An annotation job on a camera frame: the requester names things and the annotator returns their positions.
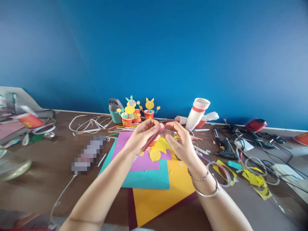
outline colored paper sheet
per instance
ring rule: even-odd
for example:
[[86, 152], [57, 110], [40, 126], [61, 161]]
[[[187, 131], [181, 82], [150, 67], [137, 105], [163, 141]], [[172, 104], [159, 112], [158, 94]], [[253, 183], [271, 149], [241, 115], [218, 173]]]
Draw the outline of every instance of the colored paper sheet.
[[167, 149], [171, 149], [170, 145], [167, 143], [166, 139], [164, 137], [159, 137], [156, 144], [152, 147], [152, 149], [157, 149], [163, 153], [167, 153]]
[[1, 124], [0, 125], [0, 140], [24, 127], [25, 126], [21, 122]]
[[[222, 167], [225, 167], [225, 168], [227, 168], [227, 169], [229, 169], [230, 170], [230, 172], [232, 173], [232, 175], [233, 175], [233, 178], [234, 179], [236, 179], [237, 178], [237, 175], [236, 175], [236, 173], [235, 172], [233, 172], [227, 165], [225, 165], [221, 160], [217, 160], [216, 161], [216, 163], [217, 164], [219, 164], [219, 165], [221, 165]], [[219, 175], [221, 175], [225, 180], [227, 180], [221, 173], [220, 173], [220, 171], [219, 171], [219, 167], [217, 166], [217, 165], [213, 165], [213, 169], [216, 171], [216, 172], [218, 172], [219, 173]], [[235, 181], [234, 180], [232, 180], [231, 181], [231, 186], [233, 186], [235, 184]]]
[[257, 191], [257, 193], [260, 195], [260, 197], [264, 201], [266, 201], [267, 199], [269, 199], [273, 196], [268, 187], [265, 187], [264, 190], [262, 190], [262, 191], [259, 191], [259, 190], [256, 190], [256, 189], [255, 189], [255, 191]]
[[[174, 206], [170, 207], [157, 217], [163, 216], [167, 213], [170, 213], [198, 198], [197, 193], [194, 192], [190, 194], [189, 196], [185, 197], [183, 200], [180, 202], [176, 203]], [[133, 189], [129, 189], [128, 191], [128, 222], [129, 222], [129, 231], [135, 229], [138, 227], [137, 224], [137, 217], [136, 217], [136, 209], [135, 209], [135, 200], [134, 200], [134, 194], [133, 194]]]
[[168, 160], [170, 190], [133, 189], [138, 227], [195, 192], [185, 163], [175, 160], [174, 153], [172, 159]]
[[[116, 143], [115, 151], [113, 152], [111, 160], [124, 148], [126, 142], [132, 135], [132, 132], [121, 132]], [[130, 172], [133, 171], [148, 171], [148, 170], [158, 170], [159, 162], [152, 161], [149, 154], [144, 153], [143, 156], [138, 156], [131, 166]]]
[[[112, 154], [116, 148], [117, 140], [114, 141], [109, 154], [99, 172], [101, 174], [111, 162]], [[159, 170], [129, 172], [124, 180], [122, 188], [141, 189], [170, 189], [167, 160], [160, 160]]]

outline thermos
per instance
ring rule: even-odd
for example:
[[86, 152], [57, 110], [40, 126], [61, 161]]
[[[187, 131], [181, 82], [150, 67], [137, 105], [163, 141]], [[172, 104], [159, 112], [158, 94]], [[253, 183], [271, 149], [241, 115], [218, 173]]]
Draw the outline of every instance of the thermos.
[[115, 124], [121, 124], [122, 123], [122, 117], [119, 115], [119, 113], [116, 111], [117, 109], [121, 109], [121, 113], [124, 112], [124, 107], [121, 104], [120, 100], [116, 98], [109, 99], [109, 111], [112, 117], [112, 121]]

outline green paper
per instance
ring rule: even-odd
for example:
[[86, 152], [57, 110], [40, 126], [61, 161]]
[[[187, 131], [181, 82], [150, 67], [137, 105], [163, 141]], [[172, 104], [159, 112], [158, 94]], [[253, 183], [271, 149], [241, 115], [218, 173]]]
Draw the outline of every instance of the green paper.
[[[112, 154], [116, 148], [116, 142], [117, 139], [114, 141], [99, 174], [101, 174], [111, 162]], [[122, 188], [169, 190], [170, 183], [167, 160], [159, 160], [159, 170], [129, 172]]]

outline yellow paper scrap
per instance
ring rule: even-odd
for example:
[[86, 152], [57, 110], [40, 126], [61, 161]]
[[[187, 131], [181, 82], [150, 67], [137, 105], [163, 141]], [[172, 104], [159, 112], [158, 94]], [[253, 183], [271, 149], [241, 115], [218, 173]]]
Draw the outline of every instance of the yellow paper scrap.
[[253, 174], [252, 172], [248, 171], [247, 169], [244, 169], [244, 172], [248, 176], [248, 180], [252, 185], [258, 186], [259, 187], [259, 182], [257, 180], [257, 176]]
[[133, 189], [138, 227], [195, 192], [186, 164], [176, 160], [174, 153], [171, 153], [172, 160], [168, 160], [170, 190]]
[[[232, 175], [233, 175], [233, 178], [235, 178], [235, 179], [237, 178], [236, 173], [233, 172], [233, 171], [232, 171], [227, 165], [225, 165], [221, 160], [217, 160], [216, 163], [217, 163], [217, 164], [220, 164], [221, 166], [223, 166], [223, 167], [225, 167], [225, 168], [227, 168], [227, 169], [229, 169], [229, 170], [231, 171]], [[219, 167], [218, 167], [217, 165], [213, 165], [213, 169], [214, 169], [216, 172], [218, 172], [219, 175], [222, 176], [222, 178], [224, 178], [225, 180], [227, 180], [227, 179], [220, 173]], [[232, 180], [232, 181], [231, 181], [231, 186], [233, 186], [234, 184], [235, 184], [235, 181]]]
[[159, 137], [156, 144], [152, 147], [152, 149], [157, 149], [163, 153], [167, 153], [166, 149], [171, 149], [170, 145], [167, 143], [164, 137]]
[[249, 168], [252, 168], [252, 169], [257, 170], [257, 171], [261, 172], [262, 174], [264, 174], [264, 172], [262, 172], [260, 169], [258, 169], [256, 167], [249, 167]]
[[257, 189], [255, 189], [255, 191], [257, 191], [257, 193], [260, 195], [260, 197], [266, 201], [267, 199], [271, 198], [273, 196], [273, 194], [270, 192], [268, 187], [265, 187], [264, 190], [259, 191]]

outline bracelet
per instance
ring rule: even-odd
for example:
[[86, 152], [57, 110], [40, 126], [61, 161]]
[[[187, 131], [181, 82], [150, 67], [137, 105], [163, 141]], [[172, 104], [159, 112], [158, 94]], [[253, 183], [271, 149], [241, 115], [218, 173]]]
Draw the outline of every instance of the bracelet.
[[199, 193], [199, 194], [200, 194], [201, 196], [203, 196], [203, 197], [214, 197], [214, 196], [217, 195], [217, 193], [218, 193], [218, 191], [219, 191], [218, 180], [216, 179], [216, 177], [214, 177], [214, 178], [215, 178], [215, 181], [216, 181], [216, 190], [215, 190], [211, 195], [205, 195], [205, 194], [201, 193], [201, 192], [195, 187], [194, 184], [193, 184], [193, 187], [195, 188], [196, 192]]
[[207, 173], [206, 173], [206, 175], [205, 175], [205, 177], [203, 177], [202, 179], [196, 179], [196, 178], [194, 178], [191, 174], [190, 174], [190, 172], [189, 172], [189, 170], [187, 169], [187, 171], [188, 171], [188, 174], [190, 175], [190, 177], [192, 178], [192, 179], [194, 179], [194, 180], [196, 180], [196, 181], [205, 181], [206, 180], [206, 178], [208, 177], [208, 175], [209, 175], [209, 170], [208, 170], [208, 168], [206, 168], [207, 169]]

